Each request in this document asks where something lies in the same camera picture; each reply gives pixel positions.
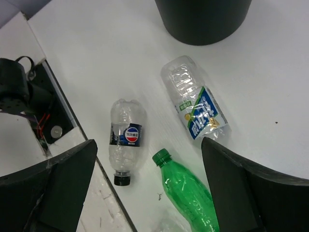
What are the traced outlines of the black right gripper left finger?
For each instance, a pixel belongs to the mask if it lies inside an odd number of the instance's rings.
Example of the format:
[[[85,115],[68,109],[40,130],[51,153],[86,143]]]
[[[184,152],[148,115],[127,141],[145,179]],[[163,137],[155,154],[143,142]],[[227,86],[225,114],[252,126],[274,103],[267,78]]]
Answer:
[[[74,232],[98,147],[87,140],[46,161],[0,178],[2,232]]]

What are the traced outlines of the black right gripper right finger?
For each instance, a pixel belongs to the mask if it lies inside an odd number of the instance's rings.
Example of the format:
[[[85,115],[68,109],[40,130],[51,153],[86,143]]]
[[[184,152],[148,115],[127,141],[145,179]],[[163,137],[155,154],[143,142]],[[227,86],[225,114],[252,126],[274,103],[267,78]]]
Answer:
[[[203,163],[222,232],[307,232],[309,181],[204,138]]]

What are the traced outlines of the green plastic bottle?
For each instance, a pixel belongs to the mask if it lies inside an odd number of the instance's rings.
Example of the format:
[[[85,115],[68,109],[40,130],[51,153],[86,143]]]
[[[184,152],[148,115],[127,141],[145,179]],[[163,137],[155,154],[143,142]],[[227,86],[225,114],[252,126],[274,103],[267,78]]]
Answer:
[[[174,161],[166,149],[152,157],[160,168],[165,194],[188,221],[193,232],[220,230],[212,196],[205,185],[185,166]]]

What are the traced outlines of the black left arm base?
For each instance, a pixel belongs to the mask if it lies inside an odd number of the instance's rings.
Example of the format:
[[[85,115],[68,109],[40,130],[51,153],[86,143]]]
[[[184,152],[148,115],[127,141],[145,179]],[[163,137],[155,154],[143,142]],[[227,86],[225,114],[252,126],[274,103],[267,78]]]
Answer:
[[[19,57],[0,60],[0,111],[24,116],[37,139],[52,144],[74,128],[48,69],[30,61],[27,72]]]

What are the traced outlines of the clear bottle blue green label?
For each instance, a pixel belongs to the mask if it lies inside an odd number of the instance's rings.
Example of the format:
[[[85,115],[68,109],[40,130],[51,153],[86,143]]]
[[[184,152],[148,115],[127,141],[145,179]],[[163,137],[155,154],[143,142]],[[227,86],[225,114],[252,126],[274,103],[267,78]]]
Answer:
[[[228,121],[206,85],[201,68],[189,56],[165,64],[160,75],[192,140],[216,140],[224,135]]]

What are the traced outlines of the clear bottle dark Pepsi label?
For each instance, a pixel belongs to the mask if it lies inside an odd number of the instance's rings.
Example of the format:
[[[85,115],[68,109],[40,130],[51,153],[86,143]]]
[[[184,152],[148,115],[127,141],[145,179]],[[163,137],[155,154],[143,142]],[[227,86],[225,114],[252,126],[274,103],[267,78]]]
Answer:
[[[111,108],[109,161],[114,184],[128,186],[142,154],[146,111],[137,100],[117,100]]]

